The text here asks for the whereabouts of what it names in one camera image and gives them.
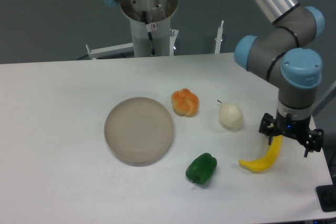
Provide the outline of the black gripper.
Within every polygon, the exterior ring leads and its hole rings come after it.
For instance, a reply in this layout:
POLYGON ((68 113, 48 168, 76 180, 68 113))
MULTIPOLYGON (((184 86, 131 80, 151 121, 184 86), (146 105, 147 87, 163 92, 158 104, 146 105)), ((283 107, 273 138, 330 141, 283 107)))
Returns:
POLYGON ((321 151, 324 140, 324 130, 311 130, 309 123, 310 117, 294 120, 291 114, 282 116, 277 113, 274 119, 272 115, 265 113, 260 122, 259 133, 268 138, 268 145, 271 145, 273 137, 278 135, 299 139, 299 143, 305 148, 304 157, 308 157, 309 153, 321 151))

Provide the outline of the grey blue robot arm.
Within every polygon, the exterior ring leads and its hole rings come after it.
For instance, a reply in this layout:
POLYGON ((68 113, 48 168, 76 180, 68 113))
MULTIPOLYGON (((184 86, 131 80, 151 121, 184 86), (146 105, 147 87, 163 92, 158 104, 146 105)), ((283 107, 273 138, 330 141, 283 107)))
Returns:
MULTIPOLYGON (((110 6, 120 5, 130 20, 136 57, 174 54, 170 18, 177 0, 104 1, 110 6)), ((297 0, 255 2, 274 25, 274 31, 264 38, 242 38, 234 50, 234 59, 279 90, 277 114, 265 114, 259 131, 270 140, 278 135, 297 140, 306 153, 318 152, 323 145, 323 130, 312 130, 309 123, 322 77, 322 60, 306 45, 324 30, 324 16, 297 0)))

